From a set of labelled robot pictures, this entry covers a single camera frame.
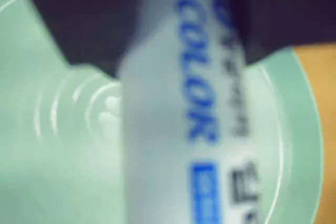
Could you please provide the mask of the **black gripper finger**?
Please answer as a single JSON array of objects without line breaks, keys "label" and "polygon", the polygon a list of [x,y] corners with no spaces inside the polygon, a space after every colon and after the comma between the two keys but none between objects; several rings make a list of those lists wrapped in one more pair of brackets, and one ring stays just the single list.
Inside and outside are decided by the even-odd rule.
[{"label": "black gripper finger", "polygon": [[121,62],[142,38],[142,0],[31,0],[72,66],[92,65],[117,77]]},{"label": "black gripper finger", "polygon": [[252,65],[286,47],[335,42],[335,0],[227,0]]}]

